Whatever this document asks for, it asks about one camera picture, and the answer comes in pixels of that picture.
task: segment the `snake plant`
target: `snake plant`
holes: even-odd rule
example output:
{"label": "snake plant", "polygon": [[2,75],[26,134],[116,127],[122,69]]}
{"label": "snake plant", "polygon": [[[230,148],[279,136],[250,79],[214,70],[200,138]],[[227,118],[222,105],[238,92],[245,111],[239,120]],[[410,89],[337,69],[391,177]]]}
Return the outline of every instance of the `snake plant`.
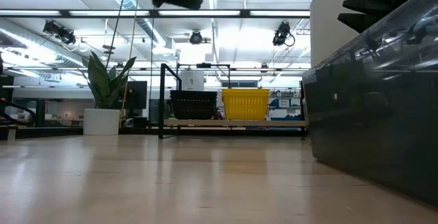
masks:
{"label": "snake plant", "polygon": [[134,65],[136,57],[128,60],[125,67],[117,74],[116,66],[109,71],[105,68],[99,57],[91,52],[89,60],[82,59],[83,65],[88,69],[88,76],[82,75],[94,96],[97,108],[110,109],[117,100],[119,93],[128,82],[129,69]]}

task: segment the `white planter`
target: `white planter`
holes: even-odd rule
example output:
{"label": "white planter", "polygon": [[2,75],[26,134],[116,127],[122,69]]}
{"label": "white planter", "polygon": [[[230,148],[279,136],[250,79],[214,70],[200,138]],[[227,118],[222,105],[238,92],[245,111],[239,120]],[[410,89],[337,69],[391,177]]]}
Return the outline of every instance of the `white planter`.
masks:
{"label": "white planter", "polygon": [[118,135],[119,110],[85,109],[83,116],[84,135]]}

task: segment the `potted plant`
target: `potted plant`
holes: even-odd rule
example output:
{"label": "potted plant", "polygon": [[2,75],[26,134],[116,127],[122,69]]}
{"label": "potted plant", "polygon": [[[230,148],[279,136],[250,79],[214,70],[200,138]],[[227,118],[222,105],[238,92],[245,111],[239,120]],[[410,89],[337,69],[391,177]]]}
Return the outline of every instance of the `potted plant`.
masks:
{"label": "potted plant", "polygon": [[96,101],[96,109],[85,109],[83,117],[84,135],[117,135],[120,121],[120,111],[112,110],[113,104],[118,101],[121,91],[128,82],[128,71],[134,65],[136,57],[128,60],[125,67],[117,74],[116,67],[109,71],[102,64],[99,57],[91,52],[90,59],[83,59],[83,65],[88,69],[88,86]]}

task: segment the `black basket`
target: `black basket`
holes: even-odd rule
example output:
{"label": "black basket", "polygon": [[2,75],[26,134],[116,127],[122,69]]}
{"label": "black basket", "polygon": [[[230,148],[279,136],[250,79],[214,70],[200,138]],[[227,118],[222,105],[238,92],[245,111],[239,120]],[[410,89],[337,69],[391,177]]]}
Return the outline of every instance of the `black basket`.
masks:
{"label": "black basket", "polygon": [[216,111],[217,92],[171,90],[173,112],[177,119],[211,119]]}

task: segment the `yellow basket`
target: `yellow basket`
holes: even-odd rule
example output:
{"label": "yellow basket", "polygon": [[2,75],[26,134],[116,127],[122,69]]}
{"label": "yellow basket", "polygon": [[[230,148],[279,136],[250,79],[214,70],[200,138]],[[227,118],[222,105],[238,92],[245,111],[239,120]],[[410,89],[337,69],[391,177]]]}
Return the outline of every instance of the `yellow basket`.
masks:
{"label": "yellow basket", "polygon": [[269,90],[222,90],[227,119],[259,120],[266,118]]}

